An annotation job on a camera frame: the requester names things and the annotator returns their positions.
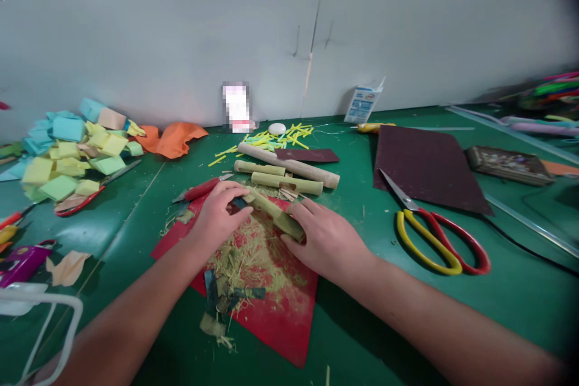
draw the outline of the right hand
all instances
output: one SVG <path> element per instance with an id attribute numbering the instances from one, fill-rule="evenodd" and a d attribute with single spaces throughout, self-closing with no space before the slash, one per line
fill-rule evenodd
<path id="1" fill-rule="evenodd" d="M 288 213 L 302 225 L 306 244 L 287 234 L 282 241 L 297 259 L 333 283 L 340 285 L 375 258 L 346 219 L 311 199 L 290 205 Z"/>

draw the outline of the red knife handle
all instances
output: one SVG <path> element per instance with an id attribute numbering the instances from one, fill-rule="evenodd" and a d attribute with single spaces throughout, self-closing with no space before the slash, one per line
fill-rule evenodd
<path id="1" fill-rule="evenodd" d="M 207 193 L 210 193 L 217 184 L 219 184 L 219 181 L 219 178 L 211 178 L 209 181 L 205 181 L 203 184 L 193 187 L 185 193 L 185 200 L 191 202 L 201 196 L 205 196 Z"/>
<path id="2" fill-rule="evenodd" d="M 10 215 L 10 217 L 8 217 L 6 220 L 4 220 L 2 223 L 0 223 L 0 229 L 4 229 L 8 225 L 13 224 L 15 221 L 20 220 L 21 217 L 22 214 L 20 212 L 18 211 L 15 212 L 14 214 Z"/>

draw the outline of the beige paper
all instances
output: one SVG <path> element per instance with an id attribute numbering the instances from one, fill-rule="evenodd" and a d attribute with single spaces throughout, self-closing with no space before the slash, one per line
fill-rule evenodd
<path id="1" fill-rule="evenodd" d="M 46 259 L 46 270 L 52 273 L 52 286 L 71 286 L 77 281 L 83 271 L 84 262 L 90 256 L 71 250 L 60 264 L 54 265 L 50 258 Z"/>
<path id="2" fill-rule="evenodd" d="M 82 204 L 82 202 L 84 202 L 84 201 L 86 201 L 86 196 L 82 196 L 82 195 L 78 195 L 78 194 L 74 193 L 71 196 L 69 196 L 68 198 L 64 199 L 61 203 L 59 203 L 54 210 L 55 211 L 64 211 L 64 210 L 67 210 L 70 208 L 76 208 L 77 206 Z"/>

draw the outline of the red scissor handle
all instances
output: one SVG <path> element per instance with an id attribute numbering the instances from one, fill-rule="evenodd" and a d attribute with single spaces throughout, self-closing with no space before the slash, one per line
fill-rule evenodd
<path id="1" fill-rule="evenodd" d="M 457 225 L 446 217 L 438 214 L 426 211 L 424 208 L 419 208 L 418 212 L 427 220 L 428 224 L 432 227 L 434 235 L 438 240 L 446 247 L 450 252 L 457 257 L 460 265 L 465 273 L 469 274 L 487 274 L 491 270 L 490 259 L 487 252 L 483 249 L 481 244 L 468 232 L 466 232 L 462 227 Z M 451 242 L 448 240 L 445 232 L 442 230 L 440 223 L 444 224 L 446 227 L 453 230 L 464 242 L 469 246 L 469 248 L 474 252 L 478 259 L 479 265 L 477 268 L 471 267 L 465 263 L 464 259 L 458 254 L 456 249 L 452 246 Z"/>
<path id="2" fill-rule="evenodd" d="M 70 209 L 68 209 L 68 210 L 55 211 L 55 214 L 56 214 L 58 217 L 67 217 L 67 216 L 70 216 L 70 215 L 72 215 L 72 214 L 74 214 L 74 213 L 82 210 L 82 208 L 86 207 L 89 203 L 91 203 L 92 200 L 93 200 L 95 197 L 97 197 L 97 195 L 98 195 L 101 191 L 103 191 L 105 187 L 106 187 L 106 186 L 101 185 L 101 187 L 99 188 L 98 192 L 93 193 L 92 195 L 88 196 L 88 197 L 82 202 L 82 204 L 77 205 L 76 207 L 70 208 Z"/>
<path id="3" fill-rule="evenodd" d="M 205 196 L 207 193 L 213 191 L 215 186 L 219 184 L 219 181 L 219 178 L 211 178 L 209 181 L 205 181 L 203 184 L 193 187 L 185 193 L 185 200 L 187 202 L 192 202 L 201 196 Z"/>

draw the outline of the scissor blade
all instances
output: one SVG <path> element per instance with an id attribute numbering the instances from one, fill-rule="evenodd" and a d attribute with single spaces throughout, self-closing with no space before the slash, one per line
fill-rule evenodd
<path id="1" fill-rule="evenodd" d="M 108 183 L 110 183 L 111 181 L 116 180 L 119 176 L 124 175 L 125 173 L 127 173 L 129 170 L 131 170 L 132 168 L 134 168 L 137 164 L 139 164 L 141 162 L 141 160 L 137 160 L 135 162 L 132 162 L 131 164 L 129 164 L 129 166 L 124 167 L 121 170 L 118 170 L 117 172 L 113 173 L 111 175 L 111 177 L 109 179 L 107 179 L 103 185 L 106 185 Z"/>
<path id="2" fill-rule="evenodd" d="M 396 184 L 394 181 L 392 181 L 392 178 L 390 178 L 388 175 L 386 175 L 386 173 L 382 169 L 378 169 L 378 170 L 380 171 L 380 173 L 382 174 L 384 179 L 386 179 L 386 181 L 390 185 L 390 188 L 394 191 L 394 193 L 396 193 L 396 196 L 398 196 L 398 199 L 400 200 L 402 205 L 404 205 L 410 211 L 417 211 L 418 205 L 416 205 L 414 203 L 414 201 L 412 199 L 410 199 L 410 196 L 408 196 L 406 193 L 404 193 L 402 191 L 402 189 L 400 187 L 398 187 L 398 184 Z"/>

